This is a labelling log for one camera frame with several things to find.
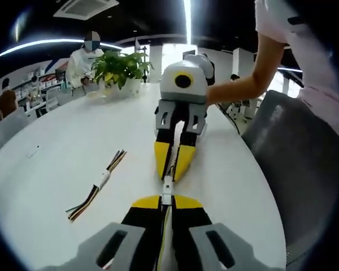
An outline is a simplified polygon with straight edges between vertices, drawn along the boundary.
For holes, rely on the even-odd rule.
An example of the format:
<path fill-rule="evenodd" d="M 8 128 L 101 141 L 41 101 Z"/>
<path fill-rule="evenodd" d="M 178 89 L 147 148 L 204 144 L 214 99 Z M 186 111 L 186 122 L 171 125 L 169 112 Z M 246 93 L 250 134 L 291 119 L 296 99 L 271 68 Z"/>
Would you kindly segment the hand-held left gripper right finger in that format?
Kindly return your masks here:
<path fill-rule="evenodd" d="M 212 223 L 193 198 L 172 197 L 172 244 L 178 270 L 280 270 L 254 256 L 252 245 L 222 223 Z"/>

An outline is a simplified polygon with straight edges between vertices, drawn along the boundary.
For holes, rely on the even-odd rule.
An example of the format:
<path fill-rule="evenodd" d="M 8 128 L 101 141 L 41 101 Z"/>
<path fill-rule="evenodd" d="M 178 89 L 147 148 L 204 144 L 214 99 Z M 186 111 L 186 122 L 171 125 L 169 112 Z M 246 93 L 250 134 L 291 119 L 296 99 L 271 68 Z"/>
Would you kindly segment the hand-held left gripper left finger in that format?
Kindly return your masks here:
<path fill-rule="evenodd" d="M 121 223 L 111 222 L 79 246 L 58 270 L 154 270 L 160 250 L 159 195 L 135 201 Z"/>

